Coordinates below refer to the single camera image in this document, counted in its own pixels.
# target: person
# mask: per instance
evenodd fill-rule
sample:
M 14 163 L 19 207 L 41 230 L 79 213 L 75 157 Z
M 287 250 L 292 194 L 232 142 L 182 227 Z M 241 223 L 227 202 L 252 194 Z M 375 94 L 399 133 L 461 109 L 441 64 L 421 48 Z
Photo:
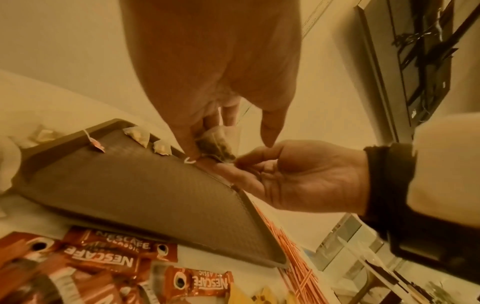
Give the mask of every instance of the person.
M 120 0 L 128 50 L 149 100 L 190 159 L 273 207 L 356 213 L 403 258 L 480 282 L 480 114 L 431 121 L 413 146 L 352 150 L 275 143 L 300 61 L 294 0 Z M 200 158 L 194 138 L 262 109 L 265 144 L 235 166 Z

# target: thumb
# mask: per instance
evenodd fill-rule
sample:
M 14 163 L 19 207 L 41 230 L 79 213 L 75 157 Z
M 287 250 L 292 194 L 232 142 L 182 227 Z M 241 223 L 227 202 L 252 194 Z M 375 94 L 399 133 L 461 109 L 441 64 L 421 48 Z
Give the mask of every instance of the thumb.
M 274 145 L 277 137 L 284 128 L 285 118 L 287 116 L 288 106 L 274 110 L 263 111 L 261 118 L 260 135 L 263 143 L 267 147 Z

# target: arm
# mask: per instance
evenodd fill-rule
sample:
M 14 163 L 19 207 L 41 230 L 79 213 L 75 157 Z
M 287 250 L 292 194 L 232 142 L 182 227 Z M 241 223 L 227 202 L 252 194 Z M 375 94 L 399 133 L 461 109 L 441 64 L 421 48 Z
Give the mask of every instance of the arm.
M 479 282 L 480 114 L 419 127 L 411 145 L 365 151 L 370 199 L 360 217 L 400 257 Z

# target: brown tray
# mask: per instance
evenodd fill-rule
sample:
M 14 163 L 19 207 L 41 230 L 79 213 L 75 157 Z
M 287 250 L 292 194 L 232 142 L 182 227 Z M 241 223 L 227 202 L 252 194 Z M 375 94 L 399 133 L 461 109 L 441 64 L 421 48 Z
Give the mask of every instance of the brown tray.
M 269 267 L 286 267 L 282 248 L 243 191 L 225 185 L 172 149 L 153 153 L 112 120 L 22 151 L 13 189 L 72 218 L 94 219 L 133 234 L 167 239 Z

